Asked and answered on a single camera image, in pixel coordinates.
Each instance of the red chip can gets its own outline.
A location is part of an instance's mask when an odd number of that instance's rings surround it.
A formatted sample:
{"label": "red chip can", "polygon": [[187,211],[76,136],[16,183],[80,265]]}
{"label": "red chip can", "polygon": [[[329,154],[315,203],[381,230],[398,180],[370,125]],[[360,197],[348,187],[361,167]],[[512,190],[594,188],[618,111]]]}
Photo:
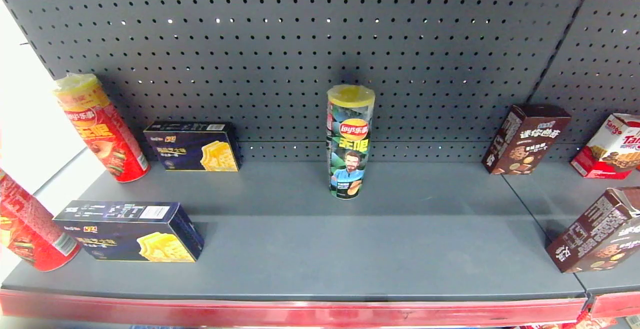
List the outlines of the red chip can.
{"label": "red chip can", "polygon": [[57,102],[87,147],[120,183],[149,172],[149,163],[94,74],[69,73],[55,81]]}
{"label": "red chip can", "polygon": [[60,268],[80,251],[41,202],[0,169],[0,242],[37,270]]}

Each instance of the lay's logo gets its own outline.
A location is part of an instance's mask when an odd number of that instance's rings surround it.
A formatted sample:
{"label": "lay's logo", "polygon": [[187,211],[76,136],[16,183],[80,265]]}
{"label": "lay's logo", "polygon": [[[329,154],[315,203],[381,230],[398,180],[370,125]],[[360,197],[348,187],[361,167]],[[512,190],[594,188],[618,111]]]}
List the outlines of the lay's logo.
{"label": "lay's logo", "polygon": [[363,119],[346,119],[340,124],[340,135],[348,140],[363,140],[369,133],[369,124]]}
{"label": "lay's logo", "polygon": [[91,108],[87,108],[83,111],[68,111],[65,110],[67,119],[73,122],[76,127],[93,127],[96,125],[96,112]]}

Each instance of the pegboard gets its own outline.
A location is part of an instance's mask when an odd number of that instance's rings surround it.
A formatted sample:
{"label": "pegboard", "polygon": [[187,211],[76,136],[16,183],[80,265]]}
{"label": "pegboard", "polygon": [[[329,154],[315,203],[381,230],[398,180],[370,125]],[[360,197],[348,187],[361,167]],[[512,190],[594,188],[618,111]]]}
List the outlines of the pegboard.
{"label": "pegboard", "polygon": [[52,76],[97,74],[137,134],[224,120],[243,142],[322,142],[345,82],[376,91],[375,142],[489,142],[579,0],[6,2]]}
{"label": "pegboard", "polygon": [[[371,146],[373,161],[387,162],[474,162],[482,160],[487,142],[375,142]],[[544,157],[546,161],[569,161],[581,147],[555,144]],[[241,142],[242,161],[326,161],[324,142]]]}
{"label": "pegboard", "polygon": [[640,113],[640,0],[585,0],[533,102],[572,115],[558,142],[586,143],[611,113]]}

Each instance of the snack box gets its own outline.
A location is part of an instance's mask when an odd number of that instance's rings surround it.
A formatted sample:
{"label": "snack box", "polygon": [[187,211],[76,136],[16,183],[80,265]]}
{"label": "snack box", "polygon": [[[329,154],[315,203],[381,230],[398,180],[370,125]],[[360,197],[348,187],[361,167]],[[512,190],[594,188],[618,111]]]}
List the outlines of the snack box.
{"label": "snack box", "polygon": [[631,315],[624,319],[626,319],[631,329],[640,329],[640,315]]}
{"label": "snack box", "polygon": [[640,187],[608,188],[546,251],[563,273],[610,270],[640,248]]}
{"label": "snack box", "polygon": [[106,261],[195,263],[204,245],[180,203],[73,200],[53,220]]}
{"label": "snack box", "polygon": [[490,174],[530,174],[569,124],[555,105],[514,105],[489,145],[482,163]]}
{"label": "snack box", "polygon": [[626,178],[640,165],[640,115],[609,115],[571,165],[585,178]]}
{"label": "snack box", "polygon": [[144,135],[166,170],[240,169],[240,149],[228,122],[154,121]]}

